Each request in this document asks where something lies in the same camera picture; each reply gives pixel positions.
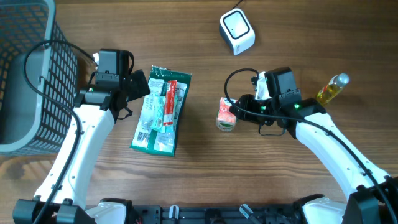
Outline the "red sachet stick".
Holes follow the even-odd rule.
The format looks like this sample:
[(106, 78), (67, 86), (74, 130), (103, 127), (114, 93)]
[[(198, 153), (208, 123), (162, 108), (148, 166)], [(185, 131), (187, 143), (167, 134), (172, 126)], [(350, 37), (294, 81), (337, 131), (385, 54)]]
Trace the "red sachet stick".
[(167, 90), (165, 96), (165, 111), (164, 111), (164, 126), (171, 126), (174, 122), (174, 104), (175, 104), (175, 91), (177, 87), (176, 80), (167, 82)]

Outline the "pale teal sachet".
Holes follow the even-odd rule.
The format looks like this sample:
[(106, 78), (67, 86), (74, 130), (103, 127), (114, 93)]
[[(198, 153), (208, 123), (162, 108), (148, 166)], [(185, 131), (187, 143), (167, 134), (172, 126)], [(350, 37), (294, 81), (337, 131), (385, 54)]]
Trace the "pale teal sachet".
[(154, 120), (151, 128), (158, 133), (165, 133), (164, 112), (165, 112), (165, 96), (154, 97)]

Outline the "green plastic packet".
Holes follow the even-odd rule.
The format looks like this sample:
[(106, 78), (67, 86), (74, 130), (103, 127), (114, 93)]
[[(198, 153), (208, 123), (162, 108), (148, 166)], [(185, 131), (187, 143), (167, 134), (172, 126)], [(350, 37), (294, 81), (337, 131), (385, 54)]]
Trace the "green plastic packet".
[[(177, 133), (180, 114), (186, 102), (192, 75), (167, 68), (152, 66), (148, 85), (150, 94), (144, 97), (144, 102), (134, 133), (130, 148), (160, 156), (174, 156), (177, 147)], [(166, 96), (167, 82), (177, 81), (174, 104), (174, 122), (171, 126), (165, 126), (165, 133), (152, 130), (154, 120), (154, 97)]]

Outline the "yellow dish soap bottle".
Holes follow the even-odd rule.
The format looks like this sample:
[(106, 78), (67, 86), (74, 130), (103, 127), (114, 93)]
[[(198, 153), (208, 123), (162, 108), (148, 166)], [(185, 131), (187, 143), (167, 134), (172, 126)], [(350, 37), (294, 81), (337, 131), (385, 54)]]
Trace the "yellow dish soap bottle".
[(335, 75), (316, 95), (319, 104), (327, 105), (349, 83), (350, 78), (346, 73)]

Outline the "orange tissue pack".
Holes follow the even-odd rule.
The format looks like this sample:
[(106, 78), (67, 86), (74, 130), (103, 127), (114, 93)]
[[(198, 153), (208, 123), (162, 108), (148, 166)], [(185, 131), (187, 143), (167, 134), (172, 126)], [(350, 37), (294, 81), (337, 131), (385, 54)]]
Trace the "orange tissue pack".
[(218, 114), (216, 117), (217, 122), (223, 123), (223, 124), (230, 124), (233, 125), (236, 123), (237, 118), (232, 112), (229, 111), (229, 109), (232, 107), (232, 104), (229, 102), (229, 100), (225, 97), (220, 98), (219, 102), (219, 110)]

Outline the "green lid white jar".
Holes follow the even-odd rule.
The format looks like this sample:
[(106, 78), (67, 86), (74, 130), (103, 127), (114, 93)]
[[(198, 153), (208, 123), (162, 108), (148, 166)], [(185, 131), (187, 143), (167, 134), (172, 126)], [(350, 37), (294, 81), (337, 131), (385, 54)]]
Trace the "green lid white jar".
[(230, 132), (234, 129), (234, 127), (236, 126), (237, 120), (236, 119), (227, 119), (227, 120), (223, 120), (223, 119), (216, 119), (216, 126), (222, 130), (222, 131), (226, 131), (226, 132)]

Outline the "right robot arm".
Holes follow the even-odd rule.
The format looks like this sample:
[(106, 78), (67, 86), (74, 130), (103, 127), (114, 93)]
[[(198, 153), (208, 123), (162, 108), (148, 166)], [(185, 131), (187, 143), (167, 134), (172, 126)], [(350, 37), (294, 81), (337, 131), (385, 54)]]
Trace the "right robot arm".
[(303, 99), (288, 67), (256, 72), (255, 94), (230, 101), (230, 112), (259, 126), (277, 124), (309, 148), (342, 189), (346, 203), (322, 194), (294, 203), (301, 223), (397, 223), (397, 178), (366, 158), (314, 98)]

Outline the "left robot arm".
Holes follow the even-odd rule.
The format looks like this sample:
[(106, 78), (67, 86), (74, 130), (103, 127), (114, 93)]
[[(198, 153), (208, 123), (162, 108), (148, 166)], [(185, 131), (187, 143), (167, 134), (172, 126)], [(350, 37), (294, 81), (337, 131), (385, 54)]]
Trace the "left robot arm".
[(72, 120), (50, 174), (32, 200), (20, 199), (15, 223), (136, 223), (132, 202), (105, 198), (86, 208), (90, 177), (104, 140), (127, 104), (150, 93), (142, 70), (134, 70), (127, 50), (101, 49), (99, 65), (76, 95)]

